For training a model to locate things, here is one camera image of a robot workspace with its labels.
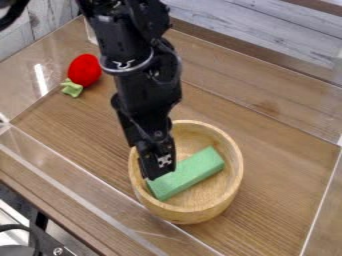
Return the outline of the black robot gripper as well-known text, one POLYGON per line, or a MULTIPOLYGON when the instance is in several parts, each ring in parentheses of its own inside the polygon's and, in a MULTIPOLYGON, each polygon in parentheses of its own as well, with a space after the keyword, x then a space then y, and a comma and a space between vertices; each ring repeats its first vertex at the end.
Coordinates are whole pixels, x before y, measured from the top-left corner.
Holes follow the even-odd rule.
POLYGON ((178 55, 170 46, 101 50, 100 67, 114 79, 110 104, 128 145, 136 146, 140 173, 154 180, 176 168, 168 115, 181 100, 178 55))

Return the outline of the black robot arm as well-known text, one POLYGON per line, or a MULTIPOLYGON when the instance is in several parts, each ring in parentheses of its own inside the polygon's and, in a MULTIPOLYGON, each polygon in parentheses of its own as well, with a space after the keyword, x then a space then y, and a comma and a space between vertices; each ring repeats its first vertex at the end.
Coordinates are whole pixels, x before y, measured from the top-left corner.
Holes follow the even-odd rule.
POLYGON ((160 0, 76 0, 93 30, 101 70, 113 77, 116 111, 144 178, 176 168, 169 112, 181 100, 181 62, 164 38, 169 8, 160 0))

